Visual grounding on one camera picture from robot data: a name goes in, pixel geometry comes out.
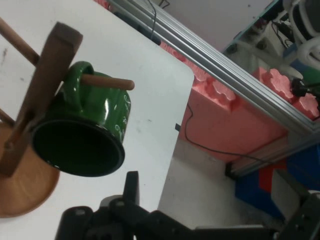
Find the pink foam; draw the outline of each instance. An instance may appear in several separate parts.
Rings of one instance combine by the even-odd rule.
[[[319,117],[318,103],[310,93],[307,93],[304,97],[300,97],[293,103],[293,106],[311,120]]]
[[[211,99],[216,100],[219,105],[231,111],[232,105],[236,100],[236,95],[233,91],[212,76],[206,80],[205,91]]]
[[[94,0],[96,3],[98,3],[99,5],[101,5],[102,7],[104,7],[105,9],[109,9],[109,5],[110,3],[108,3],[105,0]]]
[[[245,101],[236,97],[233,104],[240,107],[226,110],[209,97],[204,97],[198,88],[192,88],[189,105],[193,117],[186,129],[188,138],[200,145],[219,151],[247,154],[287,134],[286,129],[270,117]],[[186,121],[191,112],[187,108],[183,117],[179,137],[185,136]],[[201,148],[225,162],[234,161],[238,156],[215,153]]]
[[[284,100],[289,103],[294,101],[295,96],[291,93],[289,79],[281,75],[277,69],[271,69],[269,72],[262,74],[261,77],[262,79],[259,80]]]
[[[170,47],[168,44],[164,43],[163,41],[160,44],[160,47],[163,48],[166,52],[173,55],[176,59],[179,59],[181,62],[185,62],[187,58],[183,56],[181,53],[174,50],[172,47]]]
[[[195,65],[192,61],[185,59],[184,64],[186,64],[188,67],[190,67],[194,73],[195,76],[195,83],[198,84],[200,82],[206,81],[211,76],[202,70],[200,67]]]
[[[265,74],[267,70],[265,70],[263,67],[258,67],[258,69],[252,74],[256,79],[259,81],[262,81],[262,76]]]

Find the wooden peg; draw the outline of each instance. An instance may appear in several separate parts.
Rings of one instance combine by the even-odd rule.
[[[36,65],[39,55],[0,17],[0,34],[30,63]]]
[[[39,61],[39,55],[20,37],[1,17],[0,17],[0,34],[11,43],[26,59],[34,66]],[[105,88],[118,88],[122,90],[133,90],[135,83],[132,80],[94,76],[83,74],[81,82],[87,85]]]
[[[113,78],[107,76],[95,76],[83,74],[81,78],[82,84],[92,85],[96,87],[132,90],[135,88],[135,82],[132,80]]]
[[[83,36],[78,31],[65,24],[58,22],[53,27],[44,44],[12,130],[16,136],[20,137],[15,141],[13,149],[4,150],[0,160],[1,174],[10,177],[15,172],[30,142],[28,127],[33,123],[24,121],[24,118],[28,113],[33,113],[36,120],[46,112],[69,70],[82,39]]]

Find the red object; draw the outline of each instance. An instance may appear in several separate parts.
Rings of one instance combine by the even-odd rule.
[[[185,61],[183,61],[184,64],[186,64],[187,66],[189,66],[189,68],[192,69],[194,76],[195,76],[195,84],[199,84],[201,82],[206,81],[209,78],[212,78],[207,72],[205,72],[204,70],[202,70],[200,67],[198,67],[197,65],[195,65],[192,61],[186,59]]]
[[[105,9],[109,9],[109,5],[110,3],[108,3],[105,0],[94,0],[96,3],[98,3],[99,5],[101,5],[102,7],[104,7]]]
[[[316,98],[310,93],[307,93],[305,96],[300,97],[298,100],[296,100],[293,103],[293,106],[311,120],[319,117],[318,102],[316,101]]]
[[[258,69],[252,74],[259,81],[262,80],[263,75],[267,72],[263,67],[258,67]]]
[[[259,169],[259,188],[271,193],[272,176],[275,169],[287,169],[287,160],[281,160],[273,165]]]
[[[160,47],[163,48],[166,52],[170,53],[176,59],[179,59],[181,62],[187,61],[187,58],[185,56],[183,56],[181,53],[174,50],[172,47],[170,47],[169,45],[167,45],[163,41],[161,42]]]
[[[193,117],[186,129],[191,142],[214,150],[248,154],[287,134],[277,122],[225,86],[208,87],[216,82],[219,83],[211,79],[192,87],[188,103]],[[184,140],[186,122],[190,116],[187,108],[179,133]],[[239,158],[202,149],[225,162]]]
[[[277,69],[265,72],[259,80],[287,102],[292,103],[295,100],[289,79],[281,75]]]

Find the black cable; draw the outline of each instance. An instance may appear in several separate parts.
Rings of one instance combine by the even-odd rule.
[[[308,89],[312,89],[312,88],[316,88],[320,86],[320,82],[317,83],[312,83],[312,84],[306,84],[305,86],[303,86],[304,88],[308,88]]]
[[[272,27],[272,30],[274,31],[275,35],[278,37],[278,39],[279,39],[280,43],[282,44],[282,46],[285,49],[287,49],[287,46],[285,45],[284,41],[282,40],[282,38],[279,35],[279,29],[278,29],[277,25],[274,22],[272,22],[271,23],[271,27]]]
[[[191,112],[191,116],[186,120],[185,122],[185,128],[184,128],[184,136],[185,139],[192,143],[193,145],[196,145],[200,148],[206,149],[208,151],[214,152],[214,153],[218,153],[218,154],[225,154],[225,155],[232,155],[232,156],[238,156],[238,157],[243,157],[243,158],[247,158],[247,159],[252,159],[255,160],[256,162],[260,162],[260,163],[264,163],[264,164],[269,164],[269,165],[274,165],[276,164],[276,162],[272,162],[272,161],[268,161],[268,160],[263,160],[254,156],[250,156],[250,155],[246,155],[246,154],[241,154],[241,153],[235,153],[235,152],[228,152],[228,151],[220,151],[220,150],[216,150],[216,149],[212,149],[206,146],[203,146],[199,143],[196,143],[192,140],[190,140],[190,138],[187,135],[187,128],[188,128],[188,124],[189,121],[191,120],[191,118],[193,118],[194,116],[194,112],[191,109],[189,103],[187,103],[187,107],[189,108],[190,112]],[[314,184],[316,184],[319,188],[320,188],[320,181],[318,181],[316,178],[314,178],[313,176],[311,176],[307,171],[301,169],[298,165],[296,165],[293,162],[287,162],[286,164],[293,166],[295,169],[297,169],[299,172],[301,172],[305,177],[307,177],[309,180],[311,180]]]
[[[155,27],[156,27],[157,11],[156,11],[155,6],[151,3],[151,1],[150,0],[147,0],[147,1],[149,2],[149,4],[151,5],[151,7],[153,8],[153,11],[154,11],[153,26],[152,26],[151,35],[150,35],[150,39],[152,40],[152,37],[155,32]]]

